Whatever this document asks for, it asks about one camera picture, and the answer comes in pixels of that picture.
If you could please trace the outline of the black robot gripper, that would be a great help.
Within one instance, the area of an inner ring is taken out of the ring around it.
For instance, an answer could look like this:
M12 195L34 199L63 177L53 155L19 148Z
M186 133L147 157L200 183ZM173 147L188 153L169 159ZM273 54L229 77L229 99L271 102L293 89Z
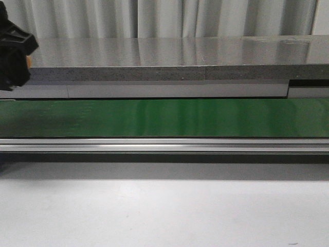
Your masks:
M25 32L8 18L1 4L1 90L12 91L30 80L26 56L39 47L33 34Z

